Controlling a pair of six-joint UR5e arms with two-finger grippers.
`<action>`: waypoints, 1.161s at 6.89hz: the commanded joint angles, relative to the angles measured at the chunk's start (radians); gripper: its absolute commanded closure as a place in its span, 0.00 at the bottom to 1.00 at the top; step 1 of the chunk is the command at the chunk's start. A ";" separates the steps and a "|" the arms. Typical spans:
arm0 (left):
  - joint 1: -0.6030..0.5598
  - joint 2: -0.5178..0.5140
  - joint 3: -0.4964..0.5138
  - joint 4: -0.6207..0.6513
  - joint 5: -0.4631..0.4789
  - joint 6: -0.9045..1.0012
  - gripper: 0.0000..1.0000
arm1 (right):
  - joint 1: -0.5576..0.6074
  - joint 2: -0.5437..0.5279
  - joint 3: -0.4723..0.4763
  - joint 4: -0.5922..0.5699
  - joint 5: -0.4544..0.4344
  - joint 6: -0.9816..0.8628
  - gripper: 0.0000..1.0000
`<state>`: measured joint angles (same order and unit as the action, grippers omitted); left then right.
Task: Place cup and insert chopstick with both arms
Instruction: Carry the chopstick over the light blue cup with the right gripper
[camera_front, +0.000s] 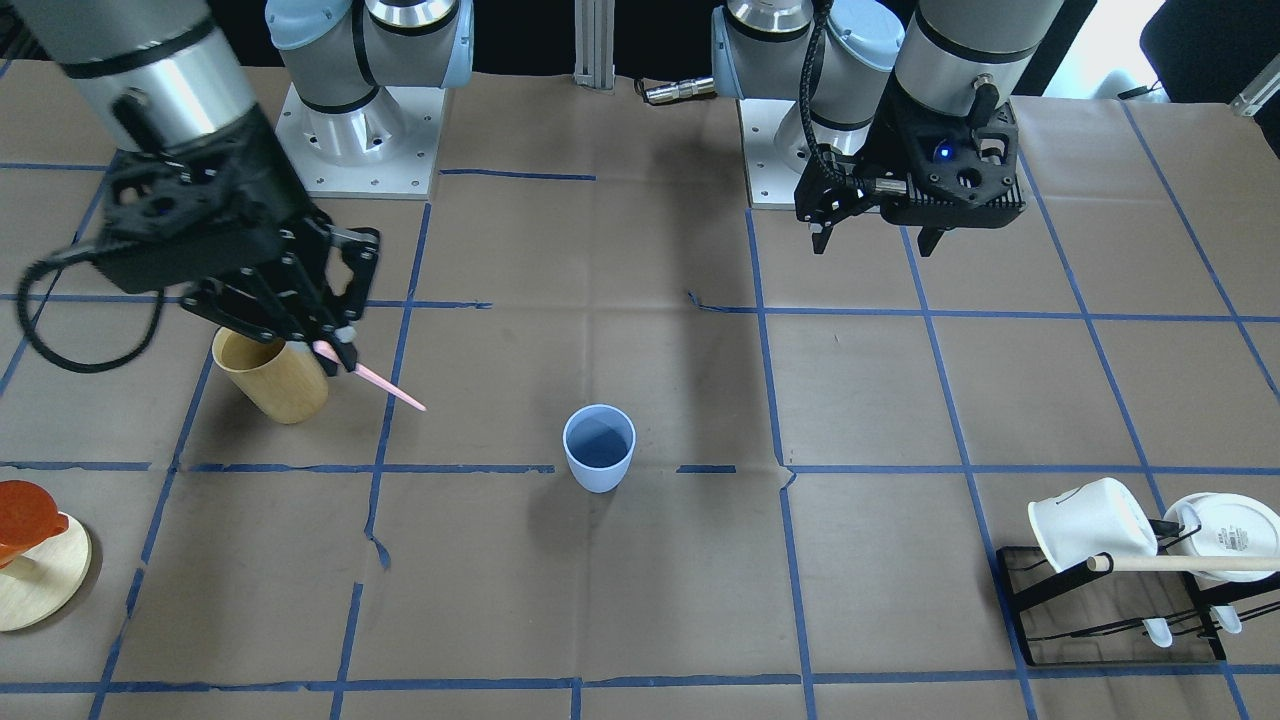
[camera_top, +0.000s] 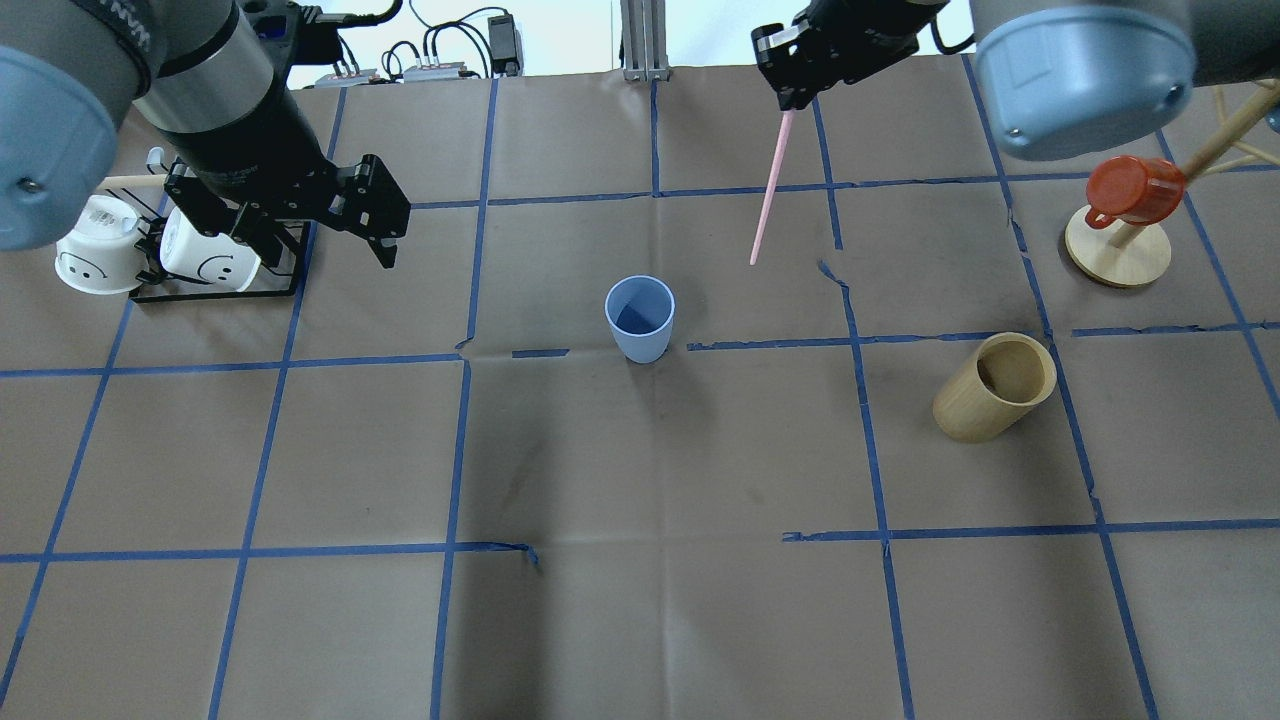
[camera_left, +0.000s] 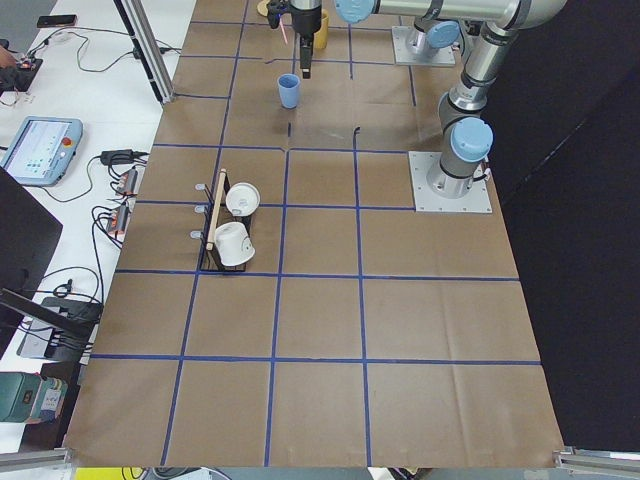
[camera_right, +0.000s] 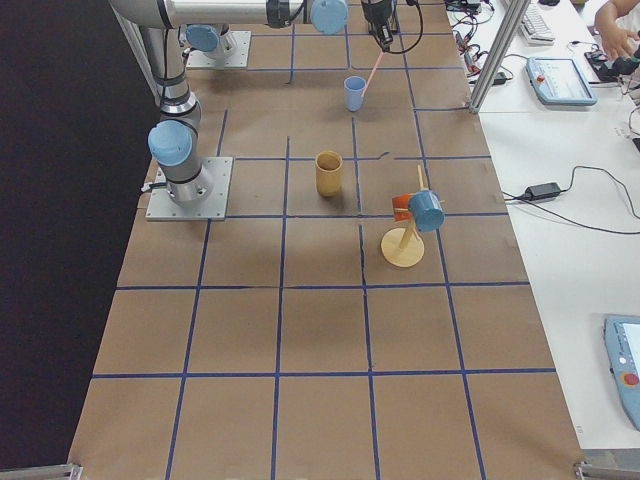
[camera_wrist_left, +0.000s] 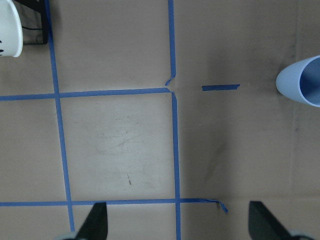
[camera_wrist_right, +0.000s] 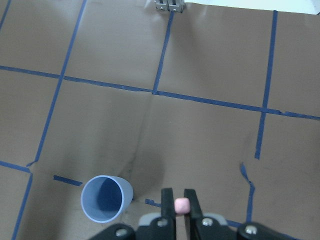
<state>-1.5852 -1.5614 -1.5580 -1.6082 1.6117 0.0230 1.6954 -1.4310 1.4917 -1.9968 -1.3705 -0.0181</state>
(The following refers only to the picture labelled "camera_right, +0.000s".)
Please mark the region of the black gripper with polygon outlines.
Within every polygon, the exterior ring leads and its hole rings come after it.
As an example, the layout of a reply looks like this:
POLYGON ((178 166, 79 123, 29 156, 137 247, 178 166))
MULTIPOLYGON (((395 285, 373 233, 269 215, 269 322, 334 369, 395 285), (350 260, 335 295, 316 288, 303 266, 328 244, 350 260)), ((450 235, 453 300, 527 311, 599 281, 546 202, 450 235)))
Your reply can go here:
POLYGON ((382 51, 389 51, 393 43, 392 15, 394 6, 392 0, 362 0, 361 7, 370 34, 382 51))

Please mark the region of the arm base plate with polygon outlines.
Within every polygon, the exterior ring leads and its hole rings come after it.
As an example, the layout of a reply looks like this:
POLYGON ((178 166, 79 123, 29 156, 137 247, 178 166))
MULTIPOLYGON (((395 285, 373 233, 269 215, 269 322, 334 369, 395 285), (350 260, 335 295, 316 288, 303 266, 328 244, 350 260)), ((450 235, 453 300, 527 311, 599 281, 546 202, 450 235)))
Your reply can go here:
POLYGON ((228 30, 221 34, 210 25, 190 25, 185 39, 189 45, 186 62, 189 69, 229 70, 248 66, 250 31, 228 30))
POLYGON ((204 157, 191 182, 169 182, 161 168, 145 185, 149 193, 148 221, 224 221, 232 179, 233 157, 204 157))

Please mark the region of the person's hand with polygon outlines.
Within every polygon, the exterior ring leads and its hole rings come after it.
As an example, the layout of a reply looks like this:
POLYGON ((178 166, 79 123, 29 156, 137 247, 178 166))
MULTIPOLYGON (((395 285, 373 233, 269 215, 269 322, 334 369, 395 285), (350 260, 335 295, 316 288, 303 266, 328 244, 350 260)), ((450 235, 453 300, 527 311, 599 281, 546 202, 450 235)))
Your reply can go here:
POLYGON ((609 0, 596 12, 594 26, 600 35, 602 49, 611 60, 628 58, 635 52, 630 41, 639 40, 637 31, 620 27, 617 20, 628 15, 638 4, 635 0, 609 0))

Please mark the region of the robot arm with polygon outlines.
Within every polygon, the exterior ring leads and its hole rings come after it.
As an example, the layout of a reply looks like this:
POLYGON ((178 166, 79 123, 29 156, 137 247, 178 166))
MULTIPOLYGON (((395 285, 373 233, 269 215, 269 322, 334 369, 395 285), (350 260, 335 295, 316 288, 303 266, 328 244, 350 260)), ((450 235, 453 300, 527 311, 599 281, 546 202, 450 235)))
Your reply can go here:
POLYGON ((192 49, 214 60, 228 58, 236 48, 228 24, 188 24, 185 37, 192 49))
POLYGON ((273 29, 303 23, 333 35, 349 17, 345 1, 114 1, 111 7, 141 37, 161 114, 148 146, 165 176, 169 202, 179 207, 206 202, 219 185, 196 153, 201 105, 189 87, 180 41, 226 60, 236 51, 229 29, 235 23, 273 29))

